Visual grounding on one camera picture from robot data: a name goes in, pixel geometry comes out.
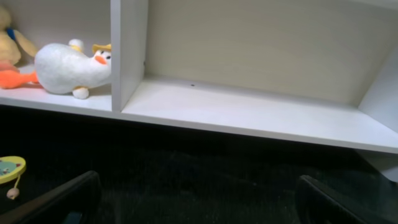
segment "duck's orange beak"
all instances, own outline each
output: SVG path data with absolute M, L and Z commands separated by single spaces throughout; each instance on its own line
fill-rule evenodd
M 103 58 L 103 57 L 101 57 L 101 56 L 99 56 L 99 55 L 95 56 L 95 60 L 96 60 L 97 62 L 103 64 L 103 65 L 106 65 L 106 60 L 105 60 L 105 58 Z

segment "plush arm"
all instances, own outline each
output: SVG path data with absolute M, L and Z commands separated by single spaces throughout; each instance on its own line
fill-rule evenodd
M 15 38 L 22 49 L 24 49 L 30 56 L 35 57 L 37 53 L 36 46 L 30 40 L 26 39 L 26 37 L 24 37 L 18 30 L 14 30 L 14 33 Z

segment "toy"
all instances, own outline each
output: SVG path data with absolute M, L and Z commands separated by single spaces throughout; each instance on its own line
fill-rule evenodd
M 19 195 L 17 188 L 21 175 L 26 170 L 26 162 L 24 158 L 17 156 L 0 157 L 0 184 L 10 182 L 17 179 L 14 187 L 7 192 L 7 197 L 14 200 Z
M 0 6 L 0 70 L 11 69 L 17 72 L 18 69 L 13 65 L 21 59 L 21 52 L 16 43 L 32 57 L 35 57 L 37 48 L 18 30 L 11 29 L 10 25 L 10 13 Z
M 71 40 L 69 45 L 48 44 L 35 56 L 36 71 L 23 75 L 12 70 L 0 71 L 0 87 L 16 88 L 27 82 L 39 82 L 47 91 L 56 94 L 73 93 L 86 99 L 89 89 L 110 82 L 111 44 L 94 45 L 94 57 L 81 51 L 83 42 Z

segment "yellow toy drum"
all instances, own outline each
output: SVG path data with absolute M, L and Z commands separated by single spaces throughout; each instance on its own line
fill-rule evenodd
M 19 189 L 17 186 L 25 170 L 26 161 L 24 158 L 18 156 L 0 157 L 0 184 L 17 179 L 14 188 L 10 189 L 7 193 L 7 197 L 10 199 L 14 200 L 18 197 Z

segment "dark floor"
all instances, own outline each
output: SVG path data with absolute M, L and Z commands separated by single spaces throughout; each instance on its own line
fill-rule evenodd
M 398 190 L 353 150 L 0 106 L 1 156 L 22 156 L 17 201 L 88 171 L 103 198 L 92 223 L 299 223 L 295 184 L 310 175 L 398 220 Z

